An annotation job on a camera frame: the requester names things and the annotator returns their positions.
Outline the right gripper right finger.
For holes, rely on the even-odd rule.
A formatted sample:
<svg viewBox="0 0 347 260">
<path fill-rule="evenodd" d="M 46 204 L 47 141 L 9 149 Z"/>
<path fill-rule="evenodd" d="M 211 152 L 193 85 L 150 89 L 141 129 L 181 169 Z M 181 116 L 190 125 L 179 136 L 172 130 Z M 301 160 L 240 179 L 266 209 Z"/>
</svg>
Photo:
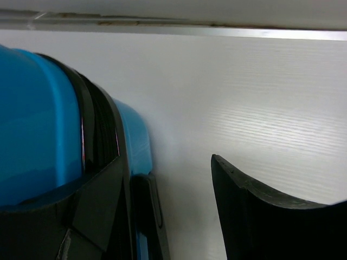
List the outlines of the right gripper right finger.
<svg viewBox="0 0 347 260">
<path fill-rule="evenodd" d="M 216 154 L 211 175 L 228 259 L 346 259 L 345 201 L 291 196 Z"/>
</svg>

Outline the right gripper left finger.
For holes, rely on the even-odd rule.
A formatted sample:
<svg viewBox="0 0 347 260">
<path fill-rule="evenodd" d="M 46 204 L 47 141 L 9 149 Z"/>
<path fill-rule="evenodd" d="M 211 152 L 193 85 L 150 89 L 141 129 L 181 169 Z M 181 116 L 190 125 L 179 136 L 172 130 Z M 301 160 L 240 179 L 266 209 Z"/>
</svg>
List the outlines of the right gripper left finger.
<svg viewBox="0 0 347 260">
<path fill-rule="evenodd" d="M 1 207 L 1 259 L 128 259 L 122 158 L 98 173 Z"/>
</svg>

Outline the blue child suitcase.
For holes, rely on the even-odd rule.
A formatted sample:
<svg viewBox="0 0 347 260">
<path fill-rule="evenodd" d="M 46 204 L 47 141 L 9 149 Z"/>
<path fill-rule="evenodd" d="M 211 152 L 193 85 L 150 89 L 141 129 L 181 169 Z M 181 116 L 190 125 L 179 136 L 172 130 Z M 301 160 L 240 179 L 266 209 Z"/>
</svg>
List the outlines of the blue child suitcase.
<svg viewBox="0 0 347 260">
<path fill-rule="evenodd" d="M 141 116 L 47 55 L 1 47 L 1 207 L 122 158 L 128 259 L 169 259 L 150 138 Z"/>
</svg>

